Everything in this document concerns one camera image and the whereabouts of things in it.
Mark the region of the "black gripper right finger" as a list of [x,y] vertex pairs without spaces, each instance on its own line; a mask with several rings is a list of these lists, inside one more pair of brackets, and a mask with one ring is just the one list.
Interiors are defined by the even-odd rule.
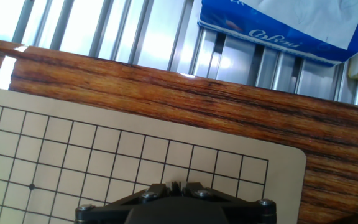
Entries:
[[206,215],[217,220],[224,218],[227,223],[276,223],[276,203],[263,198],[246,201],[235,196],[203,186],[199,182],[179,182],[178,190],[182,197],[193,199],[197,205],[197,215]]

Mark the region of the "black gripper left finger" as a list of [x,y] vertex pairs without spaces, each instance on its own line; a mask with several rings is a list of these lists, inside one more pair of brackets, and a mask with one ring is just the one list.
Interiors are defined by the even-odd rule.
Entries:
[[152,184],[145,190],[102,207],[97,207],[90,203],[80,205],[75,209],[75,223],[125,223],[133,209],[140,205],[169,197],[174,189],[174,182]]

